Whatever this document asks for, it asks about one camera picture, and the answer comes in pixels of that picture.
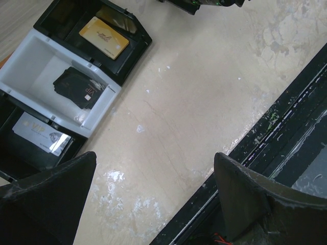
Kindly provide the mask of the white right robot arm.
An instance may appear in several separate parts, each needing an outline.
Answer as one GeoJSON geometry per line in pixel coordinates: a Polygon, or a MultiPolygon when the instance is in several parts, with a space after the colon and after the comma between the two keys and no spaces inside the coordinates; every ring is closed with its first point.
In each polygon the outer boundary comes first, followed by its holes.
{"type": "Polygon", "coordinates": [[[158,2],[171,3],[184,12],[195,15],[201,6],[230,7],[236,5],[241,8],[245,0],[158,0],[158,2]]]}

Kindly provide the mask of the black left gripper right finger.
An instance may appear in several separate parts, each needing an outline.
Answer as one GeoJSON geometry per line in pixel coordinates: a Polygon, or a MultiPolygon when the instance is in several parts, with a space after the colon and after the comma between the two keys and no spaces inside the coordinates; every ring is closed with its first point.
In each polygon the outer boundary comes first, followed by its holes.
{"type": "Polygon", "coordinates": [[[294,190],[224,153],[214,175],[227,238],[238,244],[326,244],[326,199],[294,190]]]}

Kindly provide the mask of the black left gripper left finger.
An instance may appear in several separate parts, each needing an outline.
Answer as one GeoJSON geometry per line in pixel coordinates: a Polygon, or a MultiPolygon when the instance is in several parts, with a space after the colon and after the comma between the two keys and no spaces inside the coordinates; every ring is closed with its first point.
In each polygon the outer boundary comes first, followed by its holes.
{"type": "Polygon", "coordinates": [[[86,152],[1,186],[1,244],[73,244],[96,166],[86,152]]]}

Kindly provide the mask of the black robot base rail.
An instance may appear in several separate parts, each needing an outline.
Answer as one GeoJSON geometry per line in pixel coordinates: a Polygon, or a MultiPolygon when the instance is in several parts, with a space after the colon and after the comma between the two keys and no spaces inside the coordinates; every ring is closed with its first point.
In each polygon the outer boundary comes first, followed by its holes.
{"type": "MultiPolygon", "coordinates": [[[[270,180],[326,199],[325,47],[227,156],[270,180]]],[[[238,244],[227,238],[214,172],[153,244],[238,244]]]]}

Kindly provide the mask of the gold credit card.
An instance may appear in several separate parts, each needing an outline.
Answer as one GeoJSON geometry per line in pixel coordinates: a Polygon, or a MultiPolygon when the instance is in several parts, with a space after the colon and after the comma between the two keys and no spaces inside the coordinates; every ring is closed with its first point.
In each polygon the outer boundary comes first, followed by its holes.
{"type": "Polygon", "coordinates": [[[97,17],[93,17],[79,35],[115,60],[129,45],[129,40],[97,17]]]}

